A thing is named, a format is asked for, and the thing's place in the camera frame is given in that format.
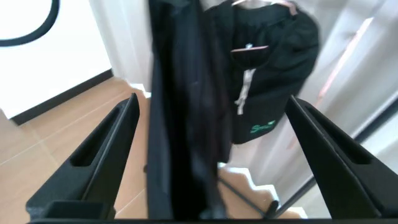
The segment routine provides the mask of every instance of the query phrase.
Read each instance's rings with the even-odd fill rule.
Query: baseboard
[[[21,125],[45,113],[46,111],[51,110],[52,108],[72,99],[73,97],[79,95],[80,93],[83,93],[84,91],[93,88],[94,86],[102,83],[103,81],[110,79],[111,77],[113,77],[113,74],[112,71],[109,69],[27,111],[20,113],[19,115],[12,117],[11,120],[15,122],[17,125]]]

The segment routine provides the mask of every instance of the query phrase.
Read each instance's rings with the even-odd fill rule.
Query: white drawstring
[[[243,73],[243,86],[241,89],[241,93],[239,94],[239,98],[235,101],[235,104],[238,105],[238,115],[243,114],[243,106],[246,98],[248,97],[251,80],[253,78],[254,72],[256,69],[245,70]]]

